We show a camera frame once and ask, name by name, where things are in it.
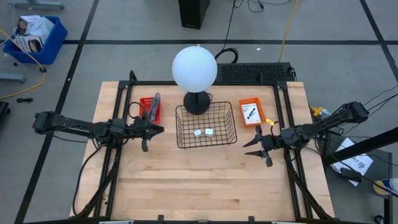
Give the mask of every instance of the white globe lamp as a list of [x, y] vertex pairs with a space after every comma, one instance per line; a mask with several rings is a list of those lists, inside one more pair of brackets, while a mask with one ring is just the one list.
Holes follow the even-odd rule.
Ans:
[[216, 80], [217, 62], [203, 47], [187, 47], [174, 58], [172, 73], [177, 85], [188, 91], [184, 107], [191, 114], [203, 114], [210, 107], [209, 94], [205, 92]]

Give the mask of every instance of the blue crate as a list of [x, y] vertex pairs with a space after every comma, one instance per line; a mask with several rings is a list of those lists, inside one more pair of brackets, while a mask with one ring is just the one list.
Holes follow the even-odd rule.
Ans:
[[[62, 43], [68, 35], [68, 31], [60, 22], [60, 18], [56, 16], [46, 16], [48, 20], [54, 23], [54, 27], [47, 37], [42, 50], [39, 53], [30, 53], [37, 61], [44, 65], [54, 63]], [[15, 59], [22, 63], [35, 63], [28, 55], [22, 52], [14, 43], [8, 40], [2, 50], [4, 53], [12, 55]]]

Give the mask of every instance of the wooden tabletop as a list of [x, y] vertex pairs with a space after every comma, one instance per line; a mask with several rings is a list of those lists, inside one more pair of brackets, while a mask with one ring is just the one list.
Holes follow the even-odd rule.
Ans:
[[[118, 82], [103, 82], [94, 115], [94, 122], [112, 117]], [[303, 83], [288, 83], [295, 124], [311, 123]], [[161, 123], [165, 132], [148, 142], [149, 152], [141, 149], [141, 140], [129, 141], [121, 155], [112, 219], [156, 220], [248, 220], [292, 221], [294, 212], [283, 150], [271, 151], [274, 165], [267, 168], [264, 160], [245, 156], [245, 152], [260, 150], [260, 145], [243, 148], [253, 139], [253, 127], [245, 128], [238, 101], [259, 97], [264, 113], [277, 121], [277, 110], [271, 86], [212, 86], [208, 93], [213, 102], [232, 104], [238, 141], [234, 144], [181, 149], [177, 147], [175, 109], [183, 102], [185, 92], [176, 85], [136, 85], [131, 101], [161, 95]], [[280, 91], [285, 111], [283, 93]], [[131, 114], [138, 114], [132, 106]], [[262, 124], [263, 134], [269, 134], [270, 125]], [[86, 147], [85, 159], [94, 151], [91, 141]], [[80, 211], [98, 189], [105, 150], [97, 153], [86, 165], [76, 198]], [[303, 149], [302, 161], [309, 191], [325, 211], [334, 216], [320, 156]], [[302, 194], [297, 188], [301, 214], [305, 216]], [[104, 215], [106, 200], [101, 214]]]

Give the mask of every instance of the black wire basket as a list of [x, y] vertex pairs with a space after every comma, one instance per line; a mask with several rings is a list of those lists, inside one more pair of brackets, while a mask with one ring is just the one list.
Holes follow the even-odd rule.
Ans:
[[[219, 146], [236, 143], [234, 114], [230, 102], [210, 103], [209, 110], [201, 115], [190, 114], [183, 105], [175, 109], [177, 146], [190, 147]], [[213, 136], [205, 136], [205, 129], [213, 130]], [[194, 131], [200, 130], [202, 136], [196, 138]]]

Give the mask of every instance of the black speaker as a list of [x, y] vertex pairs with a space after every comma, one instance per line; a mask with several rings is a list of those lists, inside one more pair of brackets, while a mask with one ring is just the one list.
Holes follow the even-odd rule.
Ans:
[[209, 4], [210, 0], [178, 0], [181, 25], [200, 29]]

